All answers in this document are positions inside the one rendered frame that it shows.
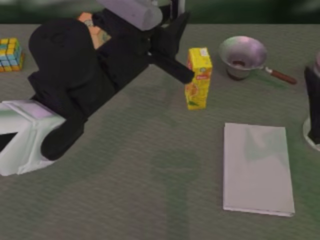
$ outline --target white book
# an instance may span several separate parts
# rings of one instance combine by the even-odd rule
[[[223,209],[295,214],[284,127],[225,124]]]

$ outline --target gray tablecloth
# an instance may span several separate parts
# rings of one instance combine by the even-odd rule
[[[1,25],[26,52],[22,72],[0,73],[0,101],[26,99],[37,69],[28,51],[36,25]],[[269,51],[263,72],[235,82],[217,60],[226,38],[246,35]],[[56,164],[0,178],[1,240],[315,240],[320,234],[320,154],[302,136],[308,114],[305,64],[319,50],[311,25],[189,25],[178,59],[208,47],[213,75],[207,109],[188,111],[184,87],[151,66],[102,107]],[[222,209],[226,122],[287,129],[296,215]]]

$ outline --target puzzle cube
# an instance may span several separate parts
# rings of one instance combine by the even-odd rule
[[[0,72],[16,72],[23,67],[24,53],[18,39],[0,39]]]
[[[91,13],[83,12],[78,17],[78,20],[83,22],[89,28],[93,46],[95,49],[98,49],[102,44],[104,44],[111,38],[110,35],[108,35],[100,27],[94,26]]]

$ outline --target brown handle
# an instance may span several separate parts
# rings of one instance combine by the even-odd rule
[[[277,78],[277,79],[280,79],[282,81],[285,81],[289,84],[297,84],[297,80],[295,80],[293,77],[291,76],[288,76],[288,75],[285,75],[279,71],[276,71],[276,70],[272,70],[272,72],[270,73],[271,76]]]

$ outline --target yellow carton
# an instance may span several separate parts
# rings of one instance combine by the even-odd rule
[[[208,49],[189,49],[187,66],[195,73],[192,82],[184,90],[187,107],[189,110],[205,109],[213,68]]]

